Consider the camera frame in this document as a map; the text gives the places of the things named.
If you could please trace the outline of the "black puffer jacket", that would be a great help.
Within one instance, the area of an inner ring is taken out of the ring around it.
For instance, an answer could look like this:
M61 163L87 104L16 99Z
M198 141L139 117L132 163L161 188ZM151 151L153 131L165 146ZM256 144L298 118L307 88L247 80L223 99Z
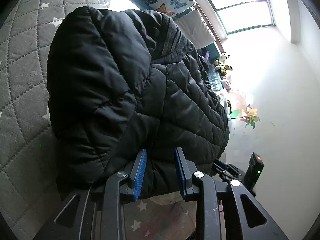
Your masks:
M76 8L55 33L47 75L62 197L103 184L141 150L141 197L172 193L176 148L212 174L227 146L208 64L161 12Z

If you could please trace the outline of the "right gripper black tracker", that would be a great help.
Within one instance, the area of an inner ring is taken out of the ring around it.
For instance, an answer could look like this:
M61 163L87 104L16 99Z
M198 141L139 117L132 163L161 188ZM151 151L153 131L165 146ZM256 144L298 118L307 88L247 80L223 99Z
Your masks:
M253 191L263 168L264 162L262 160L262 157L256 153L252 153L249 160L249 167L244 177L244 185L249 191Z

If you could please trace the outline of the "colourful paper pinwheel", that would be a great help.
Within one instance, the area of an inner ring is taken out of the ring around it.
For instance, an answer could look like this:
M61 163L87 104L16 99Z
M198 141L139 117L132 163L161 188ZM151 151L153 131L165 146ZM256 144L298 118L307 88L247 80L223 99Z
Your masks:
M251 126L255 129L257 122L260 122L258 109L247 105L239 109L232 110L230 113L231 119L240 119L245 124L245 128Z

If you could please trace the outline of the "pink plush pig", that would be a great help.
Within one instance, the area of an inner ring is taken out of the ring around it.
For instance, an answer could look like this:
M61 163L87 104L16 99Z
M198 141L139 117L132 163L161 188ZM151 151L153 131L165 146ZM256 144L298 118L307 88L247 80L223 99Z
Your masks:
M231 90L231 88L232 88L231 81L229 81L228 79L222 79L221 83L222 83L222 86L225 90L227 90L227 91Z

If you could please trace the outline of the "stuffed toy animals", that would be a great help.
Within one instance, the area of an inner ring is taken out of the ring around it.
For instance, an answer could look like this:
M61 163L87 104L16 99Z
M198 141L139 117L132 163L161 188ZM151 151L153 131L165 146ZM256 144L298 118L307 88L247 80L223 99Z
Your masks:
M214 61L215 69L221 76L226 76L228 71L232 71L232 66L226 64L226 60L229 58L229 54L222 53L221 56Z

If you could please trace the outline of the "grey star quilted mattress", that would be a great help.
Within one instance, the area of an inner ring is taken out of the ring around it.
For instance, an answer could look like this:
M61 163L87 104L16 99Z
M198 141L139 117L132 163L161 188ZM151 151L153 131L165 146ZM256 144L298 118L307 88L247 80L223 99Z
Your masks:
M13 0L1 17L1 219L17 239L32 239L60 204L47 59L63 19L86 5L145 8L139 0Z

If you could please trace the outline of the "purple plush toy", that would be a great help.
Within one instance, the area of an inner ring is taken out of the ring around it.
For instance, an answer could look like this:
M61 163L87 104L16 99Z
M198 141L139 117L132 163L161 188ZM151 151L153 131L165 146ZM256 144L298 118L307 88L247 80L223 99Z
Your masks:
M208 50L206 50L205 52L202 53L202 56L206 59L206 61L209 61L210 52Z

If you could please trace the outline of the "plain white pillow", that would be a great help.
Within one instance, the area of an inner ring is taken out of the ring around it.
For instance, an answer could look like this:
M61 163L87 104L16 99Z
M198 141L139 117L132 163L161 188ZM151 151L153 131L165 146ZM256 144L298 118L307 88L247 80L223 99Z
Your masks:
M176 18L174 21L196 49L202 49L216 41L215 36L197 9Z

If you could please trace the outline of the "green framed window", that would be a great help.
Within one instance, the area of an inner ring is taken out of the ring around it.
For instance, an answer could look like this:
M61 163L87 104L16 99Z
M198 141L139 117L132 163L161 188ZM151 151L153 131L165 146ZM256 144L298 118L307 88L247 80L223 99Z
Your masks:
M227 35L274 26L270 0L208 0Z

